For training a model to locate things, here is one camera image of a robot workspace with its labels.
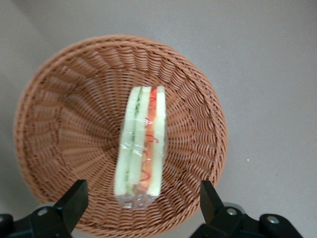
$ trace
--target clamp jaw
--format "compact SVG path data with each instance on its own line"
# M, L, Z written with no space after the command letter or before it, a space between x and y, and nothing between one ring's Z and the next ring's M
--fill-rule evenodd
M53 207L41 207L15 222L10 214L0 214L0 238L71 238L87 206L87 181L78 180Z
M256 221L240 206L224 204L210 181L201 183L200 206L206 223L191 238L303 238L282 216L263 214Z

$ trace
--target gray surface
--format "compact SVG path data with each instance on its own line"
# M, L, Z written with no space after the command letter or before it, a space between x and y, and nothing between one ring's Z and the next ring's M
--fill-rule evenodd
M11 132L27 82L63 47L114 33L171 45L212 82L229 131L220 197L256 219L285 216L304 237L316 237L314 0L0 1L0 211L20 218L37 206L16 165ZM199 212L159 237L188 237L202 222Z

